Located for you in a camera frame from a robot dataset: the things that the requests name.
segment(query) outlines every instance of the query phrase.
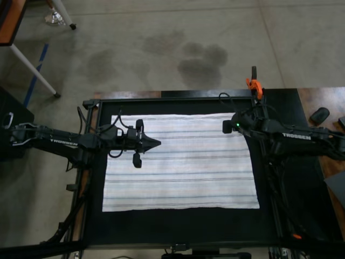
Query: wet stain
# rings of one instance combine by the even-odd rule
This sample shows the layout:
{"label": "wet stain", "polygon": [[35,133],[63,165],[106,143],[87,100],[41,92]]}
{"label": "wet stain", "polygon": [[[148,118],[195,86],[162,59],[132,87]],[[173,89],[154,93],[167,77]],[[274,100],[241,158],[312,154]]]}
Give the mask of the wet stain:
{"label": "wet stain", "polygon": [[195,42],[188,42],[183,46],[182,50],[186,56],[192,57],[201,56],[204,53],[203,45]]}
{"label": "wet stain", "polygon": [[173,53],[185,40],[183,31],[173,31],[170,34],[158,34],[144,40],[143,51],[166,55]]}
{"label": "wet stain", "polygon": [[86,76],[90,82],[105,83],[118,75],[113,66],[114,51],[102,50],[92,54],[87,61]]}
{"label": "wet stain", "polygon": [[217,66],[198,58],[181,61],[177,69],[183,82],[190,88],[214,88],[222,80]]}
{"label": "wet stain", "polygon": [[224,66],[227,62],[227,51],[218,45],[211,45],[205,49],[204,59],[214,66]]}
{"label": "wet stain", "polygon": [[146,62],[133,63],[130,66],[131,70],[137,75],[140,81],[146,86],[146,88],[151,89],[148,75],[150,72],[150,65]]}
{"label": "wet stain", "polygon": [[187,56],[194,58],[182,60],[177,66],[183,83],[188,88],[217,88],[222,82],[220,67],[227,63],[227,51],[218,45],[204,48],[198,43],[188,43],[183,47]]}

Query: white table leg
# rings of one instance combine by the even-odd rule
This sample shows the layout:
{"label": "white table leg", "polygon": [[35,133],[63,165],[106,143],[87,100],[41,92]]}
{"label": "white table leg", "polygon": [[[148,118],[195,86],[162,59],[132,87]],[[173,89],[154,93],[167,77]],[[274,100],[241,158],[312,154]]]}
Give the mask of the white table leg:
{"label": "white table leg", "polygon": [[37,71],[37,69],[28,61],[28,59],[20,52],[20,50],[12,44],[10,49],[15,53],[15,55],[31,70],[31,72],[51,91],[55,97],[59,98],[59,95],[55,89],[44,79],[44,77]]}
{"label": "white table leg", "polygon": [[75,30],[77,27],[76,25],[72,22],[72,20],[70,19],[66,8],[64,6],[64,4],[61,2],[61,0],[53,0],[53,3],[55,5],[55,7],[59,10],[61,16],[63,17],[65,23],[67,25],[69,25],[71,27],[72,30]]}

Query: striped towel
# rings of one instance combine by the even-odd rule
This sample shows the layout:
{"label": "striped towel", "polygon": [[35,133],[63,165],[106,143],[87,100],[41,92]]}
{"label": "striped towel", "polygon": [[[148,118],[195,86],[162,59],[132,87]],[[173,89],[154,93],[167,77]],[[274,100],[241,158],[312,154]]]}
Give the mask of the striped towel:
{"label": "striped towel", "polygon": [[143,119],[147,136],[162,145],[141,155],[142,168],[133,166],[133,151],[117,159],[108,157],[102,211],[258,209],[247,143],[238,132],[222,133],[223,120],[232,115],[122,116],[126,125]]}

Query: black tabletop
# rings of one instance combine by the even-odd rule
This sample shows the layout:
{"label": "black tabletop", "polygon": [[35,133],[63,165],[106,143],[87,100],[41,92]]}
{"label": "black tabletop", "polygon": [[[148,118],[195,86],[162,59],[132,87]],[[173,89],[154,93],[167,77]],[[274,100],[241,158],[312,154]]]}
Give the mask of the black tabletop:
{"label": "black tabletop", "polygon": [[[122,106],[123,114],[208,114],[231,112],[220,105],[219,91],[162,92],[157,100],[104,101],[98,124],[109,124],[111,115]],[[231,91],[232,96],[245,96],[248,91]],[[286,124],[306,126],[297,90],[266,90],[267,103],[274,106]],[[210,96],[213,98],[193,99]],[[235,99],[239,109],[251,106],[249,99]],[[87,203],[83,240],[89,247],[154,247],[155,244],[243,242],[243,246],[277,241],[271,198],[265,178],[259,143],[246,139],[253,166],[260,209],[152,209],[103,213],[102,199],[107,154],[94,159],[90,198]],[[339,228],[322,181],[317,158],[295,158],[287,166],[285,188],[292,211],[305,227],[326,240],[340,238]]]}

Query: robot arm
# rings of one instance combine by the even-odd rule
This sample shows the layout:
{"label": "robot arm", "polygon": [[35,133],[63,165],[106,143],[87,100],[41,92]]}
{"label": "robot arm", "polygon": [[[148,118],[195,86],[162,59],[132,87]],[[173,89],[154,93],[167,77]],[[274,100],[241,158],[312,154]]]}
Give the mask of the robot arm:
{"label": "robot arm", "polygon": [[115,125],[104,125],[98,133],[77,134],[48,128],[42,125],[23,123],[10,129],[11,144],[17,147],[37,148],[66,157],[72,168],[89,166],[91,156],[101,150],[134,150],[133,164],[141,168],[140,153],[159,146],[160,141],[145,135],[142,120],[137,120],[136,127],[127,127],[127,133]]}
{"label": "robot arm", "polygon": [[223,133],[234,130],[251,138],[268,140],[271,158],[326,155],[334,160],[345,160],[345,134],[323,127],[285,125],[280,120],[260,117],[254,110],[237,112],[231,120],[224,121]]}

